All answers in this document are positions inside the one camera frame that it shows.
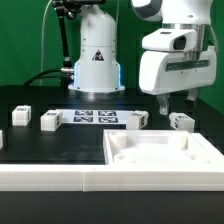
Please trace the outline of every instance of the black table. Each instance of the black table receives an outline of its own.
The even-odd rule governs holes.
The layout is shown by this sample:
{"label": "black table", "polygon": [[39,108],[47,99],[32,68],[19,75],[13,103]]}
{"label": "black table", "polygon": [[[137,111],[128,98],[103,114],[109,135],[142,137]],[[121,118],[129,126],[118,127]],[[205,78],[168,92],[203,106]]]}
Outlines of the black table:
{"label": "black table", "polygon": [[[224,153],[224,116],[199,100],[187,109],[184,93],[172,94],[171,112],[195,119],[201,133]],[[12,127],[17,105],[32,106],[28,127]],[[40,131],[40,116],[49,109],[146,110],[145,129],[172,130],[159,114],[153,96],[127,91],[113,100],[88,101],[58,87],[0,87],[1,164],[104,164],[103,130],[124,125],[62,125],[54,133]],[[223,223],[224,192],[1,192],[0,222],[7,223]]]}

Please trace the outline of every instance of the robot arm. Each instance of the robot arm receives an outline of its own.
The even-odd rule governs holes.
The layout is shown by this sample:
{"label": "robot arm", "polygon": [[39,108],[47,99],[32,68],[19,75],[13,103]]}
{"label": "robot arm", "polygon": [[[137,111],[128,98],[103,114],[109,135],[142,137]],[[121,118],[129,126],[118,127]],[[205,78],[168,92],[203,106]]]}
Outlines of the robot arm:
{"label": "robot arm", "polygon": [[159,21],[161,17],[162,0],[132,0],[136,15],[147,21]]}
{"label": "robot arm", "polygon": [[160,113],[168,113],[167,94],[188,90],[195,101],[202,86],[216,78],[216,52],[209,46],[213,0],[132,0],[144,20],[162,18],[162,28],[143,38],[147,50],[140,64],[139,85],[156,95]]}

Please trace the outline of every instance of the white rectangular block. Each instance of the white rectangular block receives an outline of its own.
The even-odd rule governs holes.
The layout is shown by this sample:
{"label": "white rectangular block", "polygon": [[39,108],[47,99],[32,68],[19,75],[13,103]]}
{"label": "white rectangular block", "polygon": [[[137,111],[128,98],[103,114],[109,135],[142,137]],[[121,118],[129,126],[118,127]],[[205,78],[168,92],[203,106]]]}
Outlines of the white rectangular block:
{"label": "white rectangular block", "polygon": [[149,114],[146,111],[134,111],[127,117],[126,129],[140,130],[147,125]]}
{"label": "white rectangular block", "polygon": [[58,110],[49,110],[41,116],[42,131],[56,131],[62,123],[62,112]]}
{"label": "white rectangular block", "polygon": [[3,136],[2,136],[2,131],[0,131],[0,150],[3,147]]}
{"label": "white rectangular block", "polygon": [[31,119],[31,106],[17,106],[12,112],[13,126],[26,126]]}
{"label": "white rectangular block", "polygon": [[171,113],[170,126],[176,130],[194,132],[195,120],[184,113]]}

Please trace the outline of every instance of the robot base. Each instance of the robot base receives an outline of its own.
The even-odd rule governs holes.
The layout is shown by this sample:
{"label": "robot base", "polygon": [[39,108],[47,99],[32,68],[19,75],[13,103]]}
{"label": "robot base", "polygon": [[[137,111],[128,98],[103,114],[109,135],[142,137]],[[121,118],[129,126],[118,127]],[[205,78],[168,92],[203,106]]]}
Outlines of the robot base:
{"label": "robot base", "polygon": [[69,87],[68,94],[70,96],[77,96],[89,100],[101,100],[101,99],[113,99],[122,97],[125,95],[125,87],[120,87],[118,90],[113,92],[86,92]]}

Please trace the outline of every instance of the white robot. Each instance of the white robot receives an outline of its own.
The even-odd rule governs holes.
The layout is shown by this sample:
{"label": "white robot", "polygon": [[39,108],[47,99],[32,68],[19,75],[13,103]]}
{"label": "white robot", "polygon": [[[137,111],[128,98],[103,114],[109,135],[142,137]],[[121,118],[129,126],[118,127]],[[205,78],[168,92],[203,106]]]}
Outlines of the white robot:
{"label": "white robot", "polygon": [[147,51],[141,58],[139,85],[142,92],[157,96],[163,115],[168,114],[170,92],[188,90],[188,100],[194,102],[199,88],[216,79],[216,49],[208,44],[212,2],[132,0],[141,19],[162,20],[161,29],[143,38]]}
{"label": "white robot", "polygon": [[123,95],[121,68],[116,61],[116,23],[98,5],[81,9],[81,55],[75,63],[70,92],[88,99]]}
{"label": "white robot", "polygon": [[[123,95],[121,68],[116,61],[117,24],[98,4],[106,0],[54,0],[59,18],[64,52],[63,73],[73,73],[74,82],[68,86],[71,95],[88,99],[107,99]],[[63,17],[81,17],[81,53],[71,69]]]}

